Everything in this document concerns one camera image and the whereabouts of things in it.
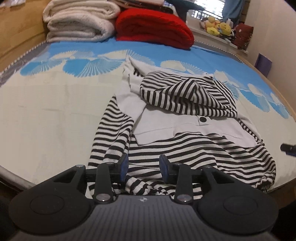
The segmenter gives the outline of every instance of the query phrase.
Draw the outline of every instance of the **window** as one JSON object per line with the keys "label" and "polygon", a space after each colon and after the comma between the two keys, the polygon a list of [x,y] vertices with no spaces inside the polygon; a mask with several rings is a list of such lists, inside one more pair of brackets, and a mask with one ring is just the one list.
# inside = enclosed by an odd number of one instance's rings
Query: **window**
{"label": "window", "polygon": [[202,19],[213,16],[222,19],[225,0],[195,0],[194,3],[205,8],[205,11],[193,11],[192,17]]}

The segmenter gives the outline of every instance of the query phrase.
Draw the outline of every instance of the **gray ribbed surface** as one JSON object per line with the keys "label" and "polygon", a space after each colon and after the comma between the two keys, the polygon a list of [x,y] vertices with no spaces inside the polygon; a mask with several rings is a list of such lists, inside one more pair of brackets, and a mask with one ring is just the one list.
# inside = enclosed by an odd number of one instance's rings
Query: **gray ribbed surface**
{"label": "gray ribbed surface", "polygon": [[206,226],[191,206],[176,204],[169,196],[119,196],[112,204],[98,205],[86,222],[64,234],[42,237],[19,232],[12,241],[267,241],[264,233],[234,237]]}

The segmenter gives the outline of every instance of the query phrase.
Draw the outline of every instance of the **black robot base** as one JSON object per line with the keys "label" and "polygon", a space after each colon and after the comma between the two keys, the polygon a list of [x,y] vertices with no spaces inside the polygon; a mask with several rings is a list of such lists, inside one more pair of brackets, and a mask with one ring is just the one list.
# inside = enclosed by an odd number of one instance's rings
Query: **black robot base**
{"label": "black robot base", "polygon": [[[174,199],[164,196],[113,196],[112,183],[124,183],[128,155],[96,169],[76,165],[18,194],[9,215],[20,231],[12,241],[166,241],[276,240],[269,231],[278,208],[261,191],[212,166],[191,169],[159,157],[165,183],[176,185]],[[95,182],[87,199],[88,182]],[[192,183],[203,197],[193,200]]]}

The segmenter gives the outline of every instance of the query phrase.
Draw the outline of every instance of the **bedsheet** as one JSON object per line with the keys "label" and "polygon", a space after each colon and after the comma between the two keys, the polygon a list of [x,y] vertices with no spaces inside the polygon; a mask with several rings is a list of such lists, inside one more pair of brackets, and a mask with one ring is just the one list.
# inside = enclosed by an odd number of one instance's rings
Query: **bedsheet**
{"label": "bedsheet", "polygon": [[232,91],[238,110],[255,124],[276,162],[271,189],[296,178],[296,159],[280,151],[283,142],[296,144],[296,124],[256,72],[200,47],[180,50],[114,38],[53,43],[1,86],[0,165],[35,184],[76,164],[87,165],[127,55],[176,72],[214,74]]}

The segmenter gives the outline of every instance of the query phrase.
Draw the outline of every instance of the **blue curtain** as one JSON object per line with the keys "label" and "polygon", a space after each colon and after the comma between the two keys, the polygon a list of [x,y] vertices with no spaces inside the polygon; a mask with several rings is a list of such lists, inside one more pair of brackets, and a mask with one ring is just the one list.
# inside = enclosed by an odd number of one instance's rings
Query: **blue curtain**
{"label": "blue curtain", "polygon": [[234,24],[239,20],[240,14],[244,7],[245,0],[225,0],[225,5],[222,10],[223,22],[230,18]]}

